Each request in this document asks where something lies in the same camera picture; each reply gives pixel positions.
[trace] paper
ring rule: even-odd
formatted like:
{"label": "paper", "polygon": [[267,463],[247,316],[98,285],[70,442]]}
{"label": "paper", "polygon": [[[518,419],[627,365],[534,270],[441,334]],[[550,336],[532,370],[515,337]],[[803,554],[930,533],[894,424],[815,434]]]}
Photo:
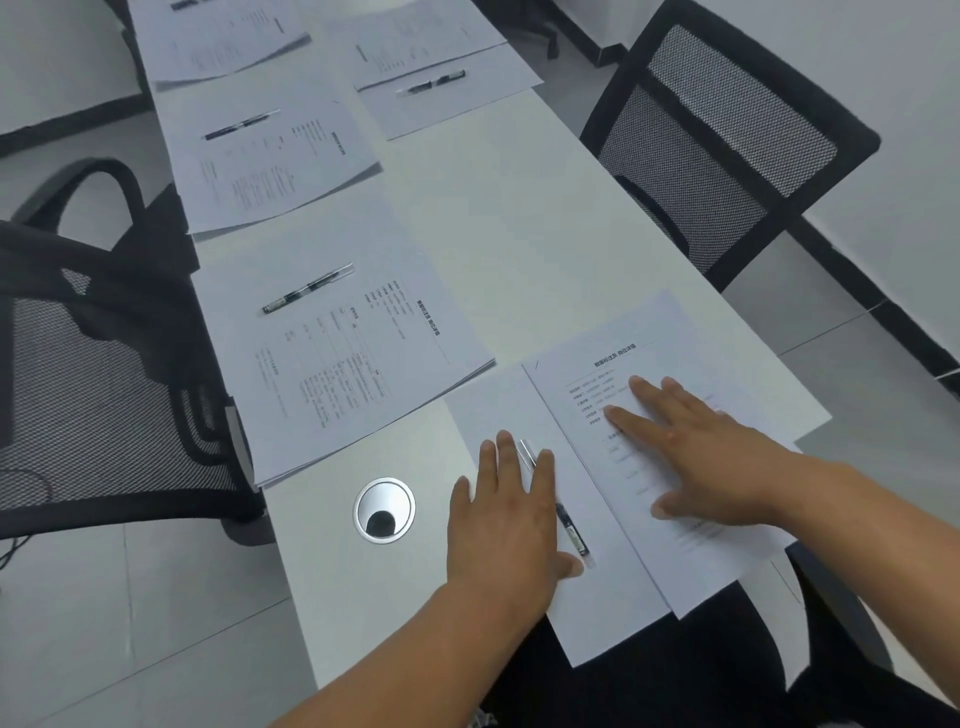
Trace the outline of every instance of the paper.
{"label": "paper", "polygon": [[130,11],[154,85],[226,76],[309,37],[293,0],[134,0]]}
{"label": "paper", "polygon": [[676,476],[603,415],[605,405],[616,404],[653,417],[630,392],[631,375],[656,383],[672,376],[714,408],[763,427],[742,393],[704,365],[696,329],[669,294],[523,366],[678,616],[793,542],[769,526],[650,516],[650,505],[676,485]]}
{"label": "paper", "polygon": [[[520,366],[461,387],[448,394],[445,402],[474,461],[480,443],[494,439],[499,429],[528,440],[537,451],[553,450],[557,497],[595,562],[583,575],[558,585],[547,612],[573,666],[591,660],[669,614],[633,545]],[[526,472],[524,487],[529,489]],[[576,554],[559,524],[558,545]]]}
{"label": "paper", "polygon": [[[351,275],[261,312],[348,263]],[[376,195],[333,208],[307,235],[204,266],[193,282],[257,485],[366,437],[492,363]]]}
{"label": "paper", "polygon": [[[467,75],[449,84],[416,94],[397,93],[461,70],[466,71]],[[542,81],[526,61],[509,44],[504,43],[385,84],[371,86],[360,92],[360,100],[386,137],[394,139],[540,83]]]}
{"label": "paper", "polygon": [[164,124],[174,181],[192,233],[276,217],[376,164],[356,122],[319,69],[283,85],[254,84],[246,91],[216,104],[203,95],[184,97],[176,128]]}
{"label": "paper", "polygon": [[415,0],[327,28],[358,91],[507,42],[470,0]]}

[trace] white table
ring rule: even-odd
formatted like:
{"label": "white table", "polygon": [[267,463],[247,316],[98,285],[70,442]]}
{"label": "white table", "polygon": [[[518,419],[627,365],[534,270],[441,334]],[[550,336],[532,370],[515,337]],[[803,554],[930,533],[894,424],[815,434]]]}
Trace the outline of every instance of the white table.
{"label": "white table", "polygon": [[[341,1],[340,12],[373,7]],[[669,288],[714,345],[717,363],[749,386],[784,434],[799,438],[828,419],[534,91],[387,142],[328,55],[318,13],[305,15],[313,43],[232,77],[157,94],[161,124],[176,123],[189,95],[215,100],[320,64],[383,173],[199,243],[202,265],[283,235],[309,235],[347,196],[382,190],[500,365]],[[479,443],[463,443],[437,400],[266,492],[318,685],[363,657],[444,582],[450,489],[459,475],[475,473],[468,446]],[[357,493],[379,476],[400,478],[417,501],[413,526],[388,546],[363,540],[351,521]]]}

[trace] black baseboard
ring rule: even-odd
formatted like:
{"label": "black baseboard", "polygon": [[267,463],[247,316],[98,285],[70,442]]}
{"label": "black baseboard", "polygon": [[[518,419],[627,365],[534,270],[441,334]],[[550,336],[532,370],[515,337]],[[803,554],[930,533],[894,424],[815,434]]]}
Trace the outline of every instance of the black baseboard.
{"label": "black baseboard", "polygon": [[126,96],[107,101],[82,111],[59,116],[56,119],[0,134],[0,158],[37,147],[50,141],[63,139],[75,133],[86,132],[114,121],[127,119],[153,109],[153,99],[148,94]]}
{"label": "black baseboard", "polygon": [[627,49],[623,47],[622,43],[601,48],[593,41],[593,38],[581,30],[579,25],[570,20],[553,0],[537,0],[537,4],[546,13],[550,22],[556,25],[557,29],[573,43],[584,58],[597,68],[610,63],[620,63],[626,57]]}
{"label": "black baseboard", "polygon": [[940,382],[954,395],[960,396],[960,374],[945,376],[960,369],[960,363],[950,352],[930,338],[906,311],[887,299],[863,271],[805,219],[801,218],[788,232],[928,372],[942,377]]}

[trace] wall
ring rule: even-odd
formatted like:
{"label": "wall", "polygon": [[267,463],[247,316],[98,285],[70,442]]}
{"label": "wall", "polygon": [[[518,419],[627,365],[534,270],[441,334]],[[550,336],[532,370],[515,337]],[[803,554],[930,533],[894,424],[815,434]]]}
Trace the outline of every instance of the wall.
{"label": "wall", "polygon": [[[627,47],[657,0],[558,0]],[[960,357],[960,4],[700,0],[826,89],[880,151],[807,219]]]}
{"label": "wall", "polygon": [[0,134],[137,93],[104,0],[0,0]]}

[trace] finger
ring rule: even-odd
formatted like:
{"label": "finger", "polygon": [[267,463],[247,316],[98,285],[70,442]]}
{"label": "finger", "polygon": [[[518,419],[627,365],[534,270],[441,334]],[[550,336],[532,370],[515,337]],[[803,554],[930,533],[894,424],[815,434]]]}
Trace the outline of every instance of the finger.
{"label": "finger", "polygon": [[514,436],[501,429],[496,433],[496,449],[499,455],[496,476],[496,492],[517,496],[523,493],[520,480],[520,458],[516,454]]}
{"label": "finger", "polygon": [[558,579],[572,579],[584,572],[584,562],[566,551],[557,551],[554,567]]}
{"label": "finger", "polygon": [[628,437],[641,445],[663,449],[666,444],[667,430],[652,420],[640,417],[612,404],[604,407],[603,413],[614,426],[623,430]]}
{"label": "finger", "polygon": [[450,494],[450,525],[462,522],[470,510],[470,481],[464,475],[457,478]]}
{"label": "finger", "polygon": [[484,440],[480,445],[480,466],[477,468],[477,489],[474,500],[478,503],[496,493],[496,445]]}
{"label": "finger", "polygon": [[673,519],[692,516],[689,505],[684,498],[683,491],[670,491],[654,501],[650,506],[650,515],[660,521],[672,521]]}
{"label": "finger", "polygon": [[709,404],[702,401],[696,395],[691,395],[684,389],[684,386],[672,376],[663,378],[663,391],[686,407],[690,412],[700,417],[713,417],[716,413]]}
{"label": "finger", "polygon": [[668,425],[690,420],[690,411],[679,400],[655,387],[641,376],[631,376],[630,391],[645,407],[660,415]]}
{"label": "finger", "polygon": [[557,477],[553,450],[542,449],[537,456],[533,480],[530,483],[530,495],[549,504],[550,509],[557,504]]}

